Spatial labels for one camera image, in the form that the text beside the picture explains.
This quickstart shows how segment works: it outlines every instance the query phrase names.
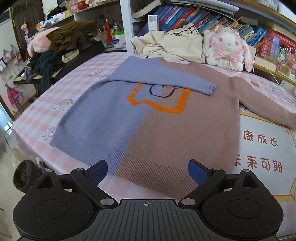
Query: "floor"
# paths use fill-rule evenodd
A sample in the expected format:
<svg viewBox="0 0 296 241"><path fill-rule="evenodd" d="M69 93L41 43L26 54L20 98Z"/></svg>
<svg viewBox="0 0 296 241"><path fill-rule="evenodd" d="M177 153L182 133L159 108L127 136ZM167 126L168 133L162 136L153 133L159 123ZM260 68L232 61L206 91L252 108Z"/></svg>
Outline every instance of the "floor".
<svg viewBox="0 0 296 241"><path fill-rule="evenodd" d="M7 136L9 145L13 148L17 146L13 135ZM0 146L6 149L6 152L0 151L0 223L4 224L7 228L11 238L0 234L0 241L17 241L20 237L12 220L12 212L16 204L24 195L18 191L13 185L13 174L15 167L12 165L12 159L16 151L12 151L5 143L4 138L0 139Z"/></svg>

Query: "colorful book spines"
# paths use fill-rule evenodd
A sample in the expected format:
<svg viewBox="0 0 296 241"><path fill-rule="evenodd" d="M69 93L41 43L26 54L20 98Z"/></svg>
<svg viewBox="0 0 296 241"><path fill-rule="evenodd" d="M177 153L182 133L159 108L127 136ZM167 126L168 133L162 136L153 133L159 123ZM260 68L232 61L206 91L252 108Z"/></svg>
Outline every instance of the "colorful book spines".
<svg viewBox="0 0 296 241"><path fill-rule="evenodd" d="M165 22L173 15L175 14L179 9L179 6L174 6L173 9L166 15L166 17L161 20L159 23L158 23L158 28L159 30L162 30L163 27L165 26Z"/></svg>
<svg viewBox="0 0 296 241"><path fill-rule="evenodd" d="M192 12L194 11L193 7L189 7L189 9L183 13L183 15L181 17L178 18L178 20L170 27L170 30L175 29L177 26L180 25L180 21L182 19L186 19Z"/></svg>
<svg viewBox="0 0 296 241"><path fill-rule="evenodd" d="M190 22L190 20L196 15L196 14L198 14L198 12L199 11L201 11L201 9L199 9L199 8L196 8L196 10L194 10L185 20L184 20L184 22L183 22L183 24L182 25L180 25L180 26L183 26L183 25L186 25L186 24L188 24L189 22Z"/></svg>
<svg viewBox="0 0 296 241"><path fill-rule="evenodd" d="M175 16L168 22L168 24L163 28L165 31L169 31L171 26L188 10L188 7L182 7L179 11L175 14Z"/></svg>
<svg viewBox="0 0 296 241"><path fill-rule="evenodd" d="M253 45L260 41L265 35L265 29L257 27L253 29L250 23L241 24L238 20L229 20L227 17L222 17L220 14L211 13L200 7L187 6L160 6L154 15L159 16L159 30L173 30L181 28L188 23L193 23L198 31L203 34L205 30L212 30L218 24L231 26L236 29L241 37L245 37L247 43ZM148 32L148 24L140 31L138 36L142 36Z"/></svg>

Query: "pink plush toy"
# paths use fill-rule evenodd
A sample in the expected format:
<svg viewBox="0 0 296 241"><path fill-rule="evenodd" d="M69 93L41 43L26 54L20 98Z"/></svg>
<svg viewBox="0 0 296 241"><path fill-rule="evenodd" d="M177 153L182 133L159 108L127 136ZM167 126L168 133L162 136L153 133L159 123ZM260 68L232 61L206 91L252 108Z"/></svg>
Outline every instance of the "pink plush toy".
<svg viewBox="0 0 296 241"><path fill-rule="evenodd" d="M44 53L48 51L51 41L46 37L46 35L58 28L59 27L50 28L36 34L27 48L30 57L33 57L34 53Z"/></svg>
<svg viewBox="0 0 296 241"><path fill-rule="evenodd" d="M203 42L208 64L234 71L242 71L244 66L248 72L252 70L252 54L237 30L218 25L215 30L204 32Z"/></svg>

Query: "olive green cloth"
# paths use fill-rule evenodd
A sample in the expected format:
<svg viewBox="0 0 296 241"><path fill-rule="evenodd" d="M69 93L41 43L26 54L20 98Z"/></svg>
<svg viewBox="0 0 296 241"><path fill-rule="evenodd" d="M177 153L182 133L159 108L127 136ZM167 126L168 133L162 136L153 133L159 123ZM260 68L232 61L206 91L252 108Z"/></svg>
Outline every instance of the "olive green cloth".
<svg viewBox="0 0 296 241"><path fill-rule="evenodd" d="M96 21L79 20L59 27L46 35L51 41L49 51L60 52L62 50L76 49L77 39L81 35L97 35L97 25Z"/></svg>

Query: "pink backpack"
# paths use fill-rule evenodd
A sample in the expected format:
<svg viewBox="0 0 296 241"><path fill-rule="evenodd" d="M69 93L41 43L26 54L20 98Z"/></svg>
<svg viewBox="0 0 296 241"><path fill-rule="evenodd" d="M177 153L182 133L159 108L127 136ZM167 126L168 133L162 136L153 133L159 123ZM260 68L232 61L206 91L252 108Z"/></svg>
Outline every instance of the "pink backpack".
<svg viewBox="0 0 296 241"><path fill-rule="evenodd" d="M24 100L24 98L22 97L22 92L19 92L19 91L15 90L14 88L9 87L8 85L6 85L6 88L7 88L7 95L8 95L8 100L9 100L10 104L14 108L17 108L13 99L17 98L18 102L22 103L22 101Z"/></svg>

